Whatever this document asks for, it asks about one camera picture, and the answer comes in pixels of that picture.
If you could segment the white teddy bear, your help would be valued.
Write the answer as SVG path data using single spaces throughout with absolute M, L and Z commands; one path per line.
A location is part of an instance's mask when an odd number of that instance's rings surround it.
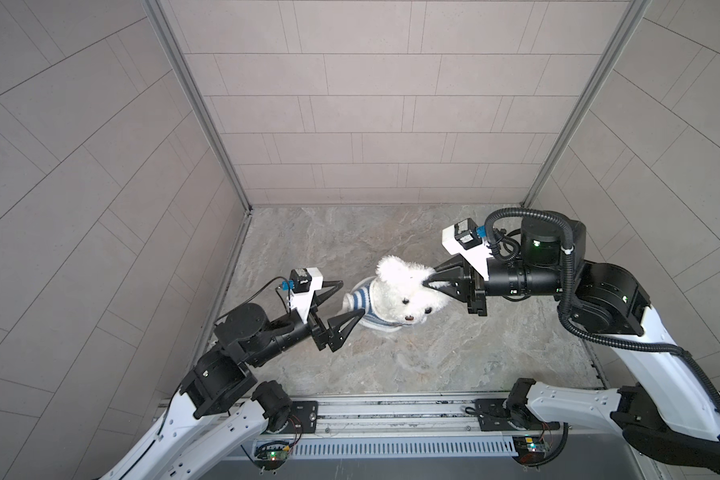
M 423 324 L 429 316 L 443 310 L 450 298 L 425 285 L 434 274 L 429 266 L 396 256 L 382 258 L 369 287 L 374 320 L 366 316 L 366 324 L 376 330 L 395 332 Z

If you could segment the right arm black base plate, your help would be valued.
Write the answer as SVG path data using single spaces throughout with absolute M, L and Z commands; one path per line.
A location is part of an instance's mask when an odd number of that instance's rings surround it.
M 559 422 L 542 422 L 525 404 L 506 406 L 506 399 L 477 399 L 464 408 L 467 415 L 476 417 L 481 431 L 541 431 L 559 430 Z

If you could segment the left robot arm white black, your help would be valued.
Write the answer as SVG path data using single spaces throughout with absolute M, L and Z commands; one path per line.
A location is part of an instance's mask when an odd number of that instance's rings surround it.
M 252 300 L 222 315 L 214 327 L 216 344 L 105 478 L 199 479 L 238 447 L 292 423 L 293 401 L 283 387 L 259 382 L 251 370 L 306 339 L 318 349 L 342 348 L 370 305 L 368 295 L 350 295 L 346 311 L 322 320 L 319 307 L 342 286 L 313 268 L 293 271 L 281 281 L 281 317 L 269 319 Z

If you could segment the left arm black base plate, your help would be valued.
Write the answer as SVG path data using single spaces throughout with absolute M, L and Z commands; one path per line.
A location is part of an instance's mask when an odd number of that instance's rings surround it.
M 290 407 L 276 412 L 265 432 L 273 435 L 313 434 L 316 431 L 318 408 L 317 401 L 295 401 Z

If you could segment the blue white striped sweater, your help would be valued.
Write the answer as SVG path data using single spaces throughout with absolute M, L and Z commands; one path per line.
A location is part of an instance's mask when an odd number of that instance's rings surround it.
M 342 308 L 340 314 L 350 311 L 362 309 L 365 314 L 361 318 L 359 324 L 373 330 L 393 333 L 402 329 L 403 324 L 385 320 L 379 317 L 371 302 L 370 287 L 375 281 L 375 277 L 368 277 L 359 282 L 349 293 L 346 293 L 342 300 Z

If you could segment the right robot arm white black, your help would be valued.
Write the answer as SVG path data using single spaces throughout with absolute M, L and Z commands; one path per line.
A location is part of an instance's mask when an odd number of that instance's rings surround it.
M 635 380 L 587 390 L 521 378 L 502 406 L 475 403 L 471 413 L 482 423 L 611 432 L 653 460 L 720 476 L 720 390 L 672 339 L 628 270 L 586 259 L 582 222 L 554 211 L 503 208 L 483 223 L 468 218 L 446 227 L 441 240 L 449 257 L 426 281 L 428 288 L 478 316 L 486 314 L 491 297 L 522 302 L 550 296 L 566 331 L 614 351 Z

